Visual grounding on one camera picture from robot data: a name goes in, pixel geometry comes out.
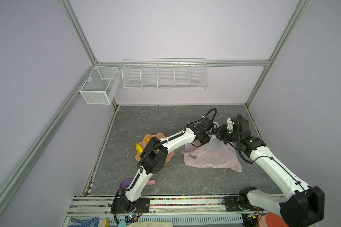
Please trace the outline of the pink plastic bag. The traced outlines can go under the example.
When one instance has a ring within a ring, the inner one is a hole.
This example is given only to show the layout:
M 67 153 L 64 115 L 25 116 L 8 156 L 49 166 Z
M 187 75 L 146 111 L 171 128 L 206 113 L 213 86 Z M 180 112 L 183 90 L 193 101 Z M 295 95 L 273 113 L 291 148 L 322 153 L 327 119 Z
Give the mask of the pink plastic bag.
M 195 141 L 186 144 L 181 152 L 184 155 L 184 163 L 196 168 L 226 168 L 238 173 L 242 172 L 235 149 L 218 140 L 215 135 L 211 136 L 209 143 L 201 146 Z

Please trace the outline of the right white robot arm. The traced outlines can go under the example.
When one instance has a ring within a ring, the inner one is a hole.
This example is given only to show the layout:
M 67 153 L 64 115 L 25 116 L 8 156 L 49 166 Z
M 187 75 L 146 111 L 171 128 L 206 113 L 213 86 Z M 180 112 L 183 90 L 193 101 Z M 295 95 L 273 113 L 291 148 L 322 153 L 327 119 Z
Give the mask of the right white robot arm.
M 289 227 L 309 227 L 324 219 L 325 193 L 311 187 L 289 170 L 259 137 L 253 137 L 249 122 L 238 114 L 215 129 L 216 137 L 237 150 L 248 164 L 258 164 L 282 191 L 282 196 L 248 187 L 239 192 L 241 210 L 261 208 L 281 217 Z

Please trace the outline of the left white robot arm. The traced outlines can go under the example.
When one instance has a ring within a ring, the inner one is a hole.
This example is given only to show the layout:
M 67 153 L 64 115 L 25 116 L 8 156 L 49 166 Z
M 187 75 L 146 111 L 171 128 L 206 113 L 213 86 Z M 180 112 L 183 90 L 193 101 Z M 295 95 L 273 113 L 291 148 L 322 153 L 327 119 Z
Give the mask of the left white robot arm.
M 213 123 L 204 126 L 201 123 L 186 126 L 184 130 L 170 137 L 158 139 L 152 137 L 141 153 L 138 161 L 138 171 L 131 184 L 126 189 L 119 189 L 113 199 L 111 212 L 131 213 L 139 203 L 141 193 L 150 178 L 158 173 L 166 164 L 171 153 L 186 144 L 199 141 L 204 145 L 210 141 Z

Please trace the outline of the peach wavy fruit plate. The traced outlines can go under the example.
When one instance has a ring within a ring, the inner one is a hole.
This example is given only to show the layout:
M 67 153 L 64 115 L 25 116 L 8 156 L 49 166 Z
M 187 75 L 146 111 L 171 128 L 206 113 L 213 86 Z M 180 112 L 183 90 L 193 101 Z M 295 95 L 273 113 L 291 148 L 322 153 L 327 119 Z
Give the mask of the peach wavy fruit plate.
M 153 137 L 156 137 L 157 139 L 164 139 L 166 138 L 165 135 L 161 132 L 155 134 L 155 135 L 152 135 L 152 134 L 146 134 L 144 136 L 144 139 L 139 142 L 139 143 L 136 143 L 135 144 L 135 148 L 136 148 L 136 156 L 135 156 L 135 159 L 136 161 L 140 161 L 141 159 L 141 155 L 146 147 L 146 145 L 149 143 L 150 139 L 153 138 Z

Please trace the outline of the lower yellow banana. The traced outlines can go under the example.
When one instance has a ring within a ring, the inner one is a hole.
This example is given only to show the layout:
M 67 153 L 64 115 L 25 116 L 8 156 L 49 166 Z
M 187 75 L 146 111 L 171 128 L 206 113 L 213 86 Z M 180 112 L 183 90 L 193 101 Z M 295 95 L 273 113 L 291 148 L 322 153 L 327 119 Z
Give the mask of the lower yellow banana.
M 141 155 L 144 151 L 143 147 L 138 143 L 135 144 L 135 147 L 136 147 L 137 153 L 139 153 L 139 155 Z

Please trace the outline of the purple pink scoop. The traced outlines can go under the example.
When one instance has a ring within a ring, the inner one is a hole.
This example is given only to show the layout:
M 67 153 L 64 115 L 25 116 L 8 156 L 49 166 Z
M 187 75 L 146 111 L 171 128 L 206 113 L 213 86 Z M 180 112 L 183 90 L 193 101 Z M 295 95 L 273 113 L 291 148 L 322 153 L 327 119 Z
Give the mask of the purple pink scoop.
M 128 179 L 124 180 L 124 181 L 120 184 L 119 188 L 120 188 L 120 189 L 127 189 L 127 188 L 130 186 L 130 184 L 132 183 L 132 181 L 133 181 L 132 178 L 128 178 Z M 149 180 L 149 181 L 146 183 L 146 186 L 148 186 L 148 185 L 154 185 L 154 184 L 155 184 L 155 180 Z

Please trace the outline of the orange glove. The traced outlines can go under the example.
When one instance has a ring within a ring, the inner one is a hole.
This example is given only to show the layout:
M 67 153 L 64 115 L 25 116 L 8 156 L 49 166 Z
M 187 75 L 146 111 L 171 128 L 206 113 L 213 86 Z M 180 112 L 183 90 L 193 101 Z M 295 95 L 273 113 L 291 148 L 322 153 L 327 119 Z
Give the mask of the orange glove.
M 258 227 L 289 227 L 286 222 L 274 213 L 262 215 Z

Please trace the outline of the small white mesh basket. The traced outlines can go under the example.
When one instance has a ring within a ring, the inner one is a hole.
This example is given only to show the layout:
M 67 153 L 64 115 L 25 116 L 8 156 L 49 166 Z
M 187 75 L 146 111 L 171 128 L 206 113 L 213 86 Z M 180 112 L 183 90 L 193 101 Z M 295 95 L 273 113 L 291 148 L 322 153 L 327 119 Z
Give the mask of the small white mesh basket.
M 89 105 L 111 105 L 119 84 L 117 67 L 95 66 L 81 86 L 80 94 Z

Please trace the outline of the blue white cloth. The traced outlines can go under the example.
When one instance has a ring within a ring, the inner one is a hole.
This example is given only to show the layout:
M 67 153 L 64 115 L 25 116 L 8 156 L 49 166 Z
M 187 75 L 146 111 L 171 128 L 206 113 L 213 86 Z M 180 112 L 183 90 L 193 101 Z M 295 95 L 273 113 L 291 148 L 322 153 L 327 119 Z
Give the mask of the blue white cloth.
M 68 227 L 98 227 L 100 218 L 72 218 Z

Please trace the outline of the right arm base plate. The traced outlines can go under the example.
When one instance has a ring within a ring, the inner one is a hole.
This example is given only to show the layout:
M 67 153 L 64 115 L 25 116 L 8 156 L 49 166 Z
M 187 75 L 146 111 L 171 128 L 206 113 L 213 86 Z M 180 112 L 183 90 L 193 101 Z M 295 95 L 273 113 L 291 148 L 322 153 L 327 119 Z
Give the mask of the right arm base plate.
M 239 204 L 239 196 L 225 196 L 222 204 L 225 206 L 227 212 L 243 211 Z

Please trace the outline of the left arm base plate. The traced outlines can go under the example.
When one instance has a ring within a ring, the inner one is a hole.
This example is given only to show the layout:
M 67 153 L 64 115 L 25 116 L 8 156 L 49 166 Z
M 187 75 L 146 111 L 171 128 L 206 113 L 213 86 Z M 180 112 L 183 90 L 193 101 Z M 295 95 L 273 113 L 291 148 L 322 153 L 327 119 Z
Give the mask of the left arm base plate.
M 127 198 L 116 198 L 115 206 L 111 207 L 111 213 L 148 213 L 150 209 L 150 198 L 139 198 L 134 202 L 130 202 Z

